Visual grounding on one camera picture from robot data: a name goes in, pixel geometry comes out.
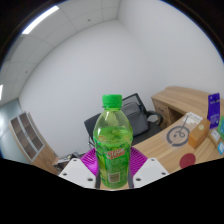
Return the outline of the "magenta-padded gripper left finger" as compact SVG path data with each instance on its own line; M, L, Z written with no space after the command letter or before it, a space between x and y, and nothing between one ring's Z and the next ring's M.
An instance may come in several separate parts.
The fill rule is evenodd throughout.
M96 150L89 150L81 158L72 158L59 176L84 188L99 189L100 175Z

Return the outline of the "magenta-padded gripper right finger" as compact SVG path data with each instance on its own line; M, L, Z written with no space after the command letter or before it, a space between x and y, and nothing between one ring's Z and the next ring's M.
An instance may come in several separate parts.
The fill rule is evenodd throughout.
M131 148L128 172L130 188L146 186L168 175L169 172L156 158L147 158L136 148Z

